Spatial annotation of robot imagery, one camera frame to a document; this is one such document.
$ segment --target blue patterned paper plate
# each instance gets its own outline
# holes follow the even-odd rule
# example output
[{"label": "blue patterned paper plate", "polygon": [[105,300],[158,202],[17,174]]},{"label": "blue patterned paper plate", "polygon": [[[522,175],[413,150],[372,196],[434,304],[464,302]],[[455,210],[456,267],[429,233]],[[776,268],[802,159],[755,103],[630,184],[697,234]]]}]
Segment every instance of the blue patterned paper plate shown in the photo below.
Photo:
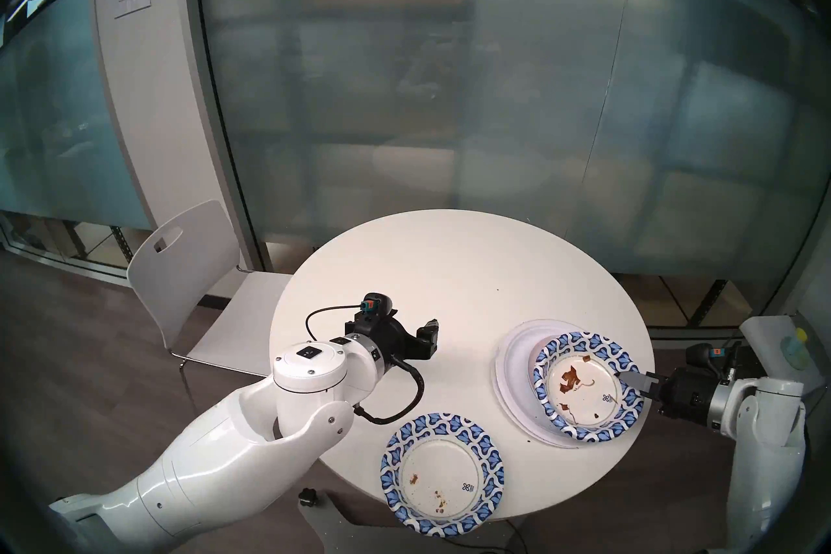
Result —
[{"label": "blue patterned paper plate", "polygon": [[476,529],[502,499],[504,467],[490,436],[454,413],[420,415],[380,459],[380,485],[398,520],[427,536]]},{"label": "blue patterned paper plate", "polygon": [[606,442],[632,428],[643,411],[640,392],[616,376],[624,370],[640,372],[619,344],[598,333],[565,333],[537,355],[534,392],[564,434]]}]

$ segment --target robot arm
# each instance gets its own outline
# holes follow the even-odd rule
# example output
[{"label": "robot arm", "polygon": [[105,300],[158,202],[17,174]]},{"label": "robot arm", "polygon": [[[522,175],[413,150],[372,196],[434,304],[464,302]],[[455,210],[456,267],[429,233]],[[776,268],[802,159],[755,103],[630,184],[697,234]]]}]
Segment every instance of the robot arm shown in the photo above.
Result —
[{"label": "robot arm", "polygon": [[[709,345],[692,346],[687,362]],[[784,379],[732,379],[676,369],[669,377],[622,373],[621,379],[659,401],[658,413],[685,419],[736,440],[727,498],[727,554],[748,551],[775,522],[800,481],[805,456],[803,385]]]},{"label": "robot arm", "polygon": [[[51,509],[65,519],[80,549],[111,551],[115,538],[122,551],[170,551],[263,511],[292,487],[343,439],[358,403],[396,361],[429,359],[435,352],[435,321],[420,329],[419,338],[409,336],[392,319],[388,298],[375,296],[367,295],[364,303],[374,303],[356,315],[369,336],[352,332],[291,346],[275,358],[272,375],[202,413],[140,476],[103,496],[54,502]],[[282,438],[273,434],[278,417]]]}]

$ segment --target chair seat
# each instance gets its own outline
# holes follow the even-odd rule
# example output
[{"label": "chair seat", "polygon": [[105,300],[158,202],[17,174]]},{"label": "chair seat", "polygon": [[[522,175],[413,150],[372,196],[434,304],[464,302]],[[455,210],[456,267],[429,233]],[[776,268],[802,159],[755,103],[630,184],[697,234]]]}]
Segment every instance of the chair seat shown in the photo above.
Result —
[{"label": "chair seat", "polygon": [[268,338],[274,310],[291,275],[252,272],[187,357],[226,369],[271,373]]}]

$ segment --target chair handle hole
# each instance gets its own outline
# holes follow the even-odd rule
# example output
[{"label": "chair handle hole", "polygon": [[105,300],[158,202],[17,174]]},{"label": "chair handle hole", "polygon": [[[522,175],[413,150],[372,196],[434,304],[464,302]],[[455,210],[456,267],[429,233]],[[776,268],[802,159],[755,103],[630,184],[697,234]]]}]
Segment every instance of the chair handle hole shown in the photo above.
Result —
[{"label": "chair handle hole", "polygon": [[162,232],[161,238],[153,244],[153,249],[156,252],[164,252],[176,243],[176,240],[182,236],[182,228],[171,228]]}]

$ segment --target chair leg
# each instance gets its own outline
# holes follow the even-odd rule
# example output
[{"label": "chair leg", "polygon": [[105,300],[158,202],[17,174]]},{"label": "chair leg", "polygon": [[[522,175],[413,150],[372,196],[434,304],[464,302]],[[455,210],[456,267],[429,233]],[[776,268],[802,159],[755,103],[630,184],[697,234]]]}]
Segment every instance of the chair leg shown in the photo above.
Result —
[{"label": "chair leg", "polygon": [[182,363],[179,364],[179,375],[182,376],[182,384],[184,384],[184,390],[188,394],[188,400],[190,400],[190,406],[193,407],[193,417],[199,417],[199,411],[196,410],[196,402],[193,402],[193,394],[190,393],[190,386],[188,386],[188,379],[184,377],[184,365],[187,364],[187,360],[182,360]]}]

